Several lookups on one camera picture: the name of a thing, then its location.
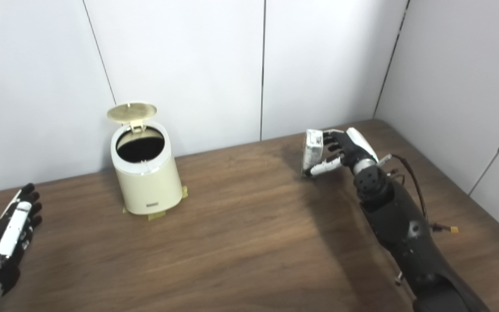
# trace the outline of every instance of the small box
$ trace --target small box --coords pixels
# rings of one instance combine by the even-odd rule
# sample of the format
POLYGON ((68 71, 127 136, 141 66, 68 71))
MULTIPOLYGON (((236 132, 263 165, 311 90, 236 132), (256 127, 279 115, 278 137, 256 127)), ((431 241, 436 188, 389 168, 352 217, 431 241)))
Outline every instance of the small box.
POLYGON ((323 132, 307 129, 303 142, 303 160, 301 160, 301 174, 305 170, 321 162, 323 156, 323 132))

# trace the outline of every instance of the lid hinge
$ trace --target lid hinge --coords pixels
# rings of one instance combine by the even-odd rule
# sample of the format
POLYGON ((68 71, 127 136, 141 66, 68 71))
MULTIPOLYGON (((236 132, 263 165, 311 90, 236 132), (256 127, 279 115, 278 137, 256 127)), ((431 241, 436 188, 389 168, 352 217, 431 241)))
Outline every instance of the lid hinge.
POLYGON ((142 120, 131 120, 130 121, 130 131, 133 133, 142 132, 145 130, 145 126, 142 120))

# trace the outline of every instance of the robot finger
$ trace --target robot finger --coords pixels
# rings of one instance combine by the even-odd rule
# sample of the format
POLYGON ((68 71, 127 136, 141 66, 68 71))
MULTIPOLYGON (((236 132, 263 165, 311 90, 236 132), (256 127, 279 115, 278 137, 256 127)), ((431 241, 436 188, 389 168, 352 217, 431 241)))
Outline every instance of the robot finger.
POLYGON ((341 146, 338 143, 332 144, 328 147, 329 152, 336 152, 337 150, 341 150, 341 146))
POLYGON ((42 209, 42 204, 41 203, 35 203, 32 205, 32 208, 30 208, 30 218, 34 217, 36 213, 39 213, 42 209))
POLYGON ((34 184, 28 183, 24 187, 22 187, 22 189, 20 189, 20 195, 30 194, 34 191, 34 189, 35 189, 34 184))
POLYGON ((319 174, 329 172, 342 166, 341 158, 343 155, 337 154, 323 160, 323 162, 305 171, 305 176, 318 176, 319 174))
POLYGON ((32 221, 30 221, 30 226, 32 227, 32 229, 36 229, 36 227, 38 227, 38 225, 40 225, 42 221, 43 221, 42 216, 37 215, 32 218, 32 221))
POLYGON ((336 142, 336 141, 333 138, 331 138, 330 136, 323 138, 323 146, 327 146, 328 144, 333 144, 334 142, 336 142))
POLYGON ((338 133, 344 133, 342 130, 338 130, 338 129, 330 129, 330 130, 325 130, 323 131, 323 137, 324 136, 331 136, 331 134, 335 133, 335 132, 338 132, 338 133))
POLYGON ((40 194, 38 192, 32 192, 30 194, 20 194, 20 196, 18 197, 18 201, 34 204, 39 198, 40 194))

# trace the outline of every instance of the brown wooden tabletop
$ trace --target brown wooden tabletop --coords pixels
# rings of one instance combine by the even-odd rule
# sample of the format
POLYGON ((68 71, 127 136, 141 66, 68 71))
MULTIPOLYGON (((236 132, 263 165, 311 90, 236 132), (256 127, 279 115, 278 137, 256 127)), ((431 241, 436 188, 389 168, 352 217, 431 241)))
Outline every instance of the brown wooden tabletop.
MULTIPOLYGON (((392 128, 353 126, 379 156, 408 158, 431 221, 460 227, 435 234, 438 246, 499 312, 499 224, 392 128)), ((301 179, 302 144, 300 134, 178 158, 190 195, 153 221, 123 214, 111 170, 37 185, 44 222, 0 312, 411 311, 349 170, 301 179)), ((416 199, 409 176, 406 186, 416 199)), ((0 192, 0 214, 15 192, 0 192)))

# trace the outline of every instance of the cable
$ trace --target cable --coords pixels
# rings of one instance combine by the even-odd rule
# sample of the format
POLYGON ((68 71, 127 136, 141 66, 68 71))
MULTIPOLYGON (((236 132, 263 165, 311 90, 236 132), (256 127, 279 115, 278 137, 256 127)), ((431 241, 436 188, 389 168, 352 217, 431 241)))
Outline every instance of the cable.
POLYGON ((419 201, 421 202, 422 213, 424 215, 424 218, 428 220, 428 216, 427 216, 427 213, 426 213, 426 207, 424 206, 424 199, 423 199, 423 196, 422 196, 421 188, 419 187, 419 183, 417 182, 417 178, 416 178, 416 176, 415 176, 415 174, 413 172, 412 166, 409 165, 409 162, 406 160, 406 158, 403 158, 401 156, 394 155, 394 154, 392 154, 392 157, 398 158, 398 160, 400 160, 400 162, 402 163, 402 165, 404 165, 404 167, 406 168, 406 170, 409 172, 409 175, 412 176, 413 184, 415 185, 415 189, 417 190, 417 194, 419 196, 419 201))
POLYGON ((392 179, 396 179, 396 178, 399 178, 401 177, 402 178, 402 181, 400 182, 401 185, 404 185, 405 184, 405 175, 404 174, 396 174, 396 175, 391 175, 390 177, 392 177, 392 179))

